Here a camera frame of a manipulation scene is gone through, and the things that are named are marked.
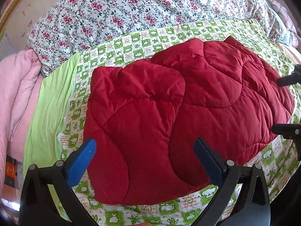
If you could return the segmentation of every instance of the metal bolt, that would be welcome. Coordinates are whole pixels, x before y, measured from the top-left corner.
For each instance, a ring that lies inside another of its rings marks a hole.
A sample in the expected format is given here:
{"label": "metal bolt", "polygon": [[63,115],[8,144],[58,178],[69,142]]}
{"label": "metal bolt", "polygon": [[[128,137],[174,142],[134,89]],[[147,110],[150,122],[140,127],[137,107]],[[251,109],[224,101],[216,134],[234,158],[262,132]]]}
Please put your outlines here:
{"label": "metal bolt", "polygon": [[261,165],[258,164],[258,163],[255,163],[255,167],[256,167],[257,169],[261,169]]}
{"label": "metal bolt", "polygon": [[33,169],[35,169],[35,168],[36,168],[35,164],[31,164],[31,165],[29,166],[29,170],[33,170]]}
{"label": "metal bolt", "polygon": [[55,163],[55,165],[57,166],[57,167],[61,167],[62,165],[64,165],[64,162],[63,161],[57,161],[56,163]]}
{"label": "metal bolt", "polygon": [[232,167],[232,166],[234,166],[234,161],[232,161],[232,160],[227,160],[227,165],[228,166],[230,166],[230,167]]}

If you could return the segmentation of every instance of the green checkered bedsheet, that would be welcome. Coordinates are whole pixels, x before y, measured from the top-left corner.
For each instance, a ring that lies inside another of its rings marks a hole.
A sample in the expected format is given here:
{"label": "green checkered bedsheet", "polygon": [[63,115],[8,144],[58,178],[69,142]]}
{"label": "green checkered bedsheet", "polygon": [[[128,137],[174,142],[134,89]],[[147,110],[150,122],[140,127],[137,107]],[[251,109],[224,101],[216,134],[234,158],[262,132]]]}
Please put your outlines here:
{"label": "green checkered bedsheet", "polygon": [[[62,159],[65,160],[83,142],[91,76],[96,67],[125,67],[137,59],[151,57],[156,52],[194,37],[202,41],[223,41],[230,35],[268,62],[280,76],[286,76],[293,71],[293,62],[270,42],[254,19],[218,19],[145,30],[125,34],[85,50],[77,62],[74,91],[68,102],[64,129],[58,136],[63,148]],[[300,89],[298,85],[289,88],[296,101],[296,107],[289,122],[299,123],[301,118]],[[298,168],[299,162],[296,158],[296,148],[292,141],[278,136],[246,165],[252,166],[255,162],[262,165],[272,201]],[[238,185],[222,219],[229,216],[240,189],[241,185]],[[157,205],[106,205],[93,199],[94,189],[86,172],[79,185],[73,190],[99,225],[123,226],[148,222],[154,226],[190,225],[207,206],[217,187],[209,185],[201,191]]]}

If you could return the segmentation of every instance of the red quilt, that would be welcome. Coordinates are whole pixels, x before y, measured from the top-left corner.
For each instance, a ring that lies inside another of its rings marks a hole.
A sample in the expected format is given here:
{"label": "red quilt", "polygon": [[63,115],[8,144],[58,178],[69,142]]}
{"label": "red quilt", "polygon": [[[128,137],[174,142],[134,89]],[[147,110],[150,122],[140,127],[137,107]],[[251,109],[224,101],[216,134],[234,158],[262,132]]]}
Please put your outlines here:
{"label": "red quilt", "polygon": [[272,124],[293,112],[278,77],[232,37],[191,39],[124,69],[96,68],[84,131],[97,143],[88,167],[94,198],[150,205],[204,188],[197,137],[244,165],[275,139]]}

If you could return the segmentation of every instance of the lime green fabric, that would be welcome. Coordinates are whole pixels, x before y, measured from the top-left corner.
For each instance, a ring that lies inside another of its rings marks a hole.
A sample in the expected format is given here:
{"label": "lime green fabric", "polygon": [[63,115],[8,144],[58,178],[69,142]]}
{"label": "lime green fabric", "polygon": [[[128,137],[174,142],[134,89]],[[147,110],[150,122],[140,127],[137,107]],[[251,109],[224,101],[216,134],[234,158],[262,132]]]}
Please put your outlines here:
{"label": "lime green fabric", "polygon": [[[25,141],[24,177],[33,163],[38,167],[49,167],[61,159],[62,146],[57,136],[64,126],[68,99],[74,91],[73,82],[79,56],[80,53],[77,53],[70,57],[42,82]],[[49,188],[58,205],[59,200],[53,186]]]}

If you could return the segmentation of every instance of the plaid pillow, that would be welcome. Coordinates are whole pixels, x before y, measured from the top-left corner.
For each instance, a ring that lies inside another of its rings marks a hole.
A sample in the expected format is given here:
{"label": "plaid pillow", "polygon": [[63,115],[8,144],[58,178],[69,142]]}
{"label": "plaid pillow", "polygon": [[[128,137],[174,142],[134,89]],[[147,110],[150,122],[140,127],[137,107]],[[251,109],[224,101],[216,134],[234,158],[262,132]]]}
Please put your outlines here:
{"label": "plaid pillow", "polygon": [[294,23],[292,22],[291,18],[287,13],[287,9],[275,0],[267,0],[267,1],[271,4],[274,11],[279,15],[287,30],[292,33],[293,35],[292,46],[299,47],[299,42],[297,39],[297,30],[296,27],[294,26]]}

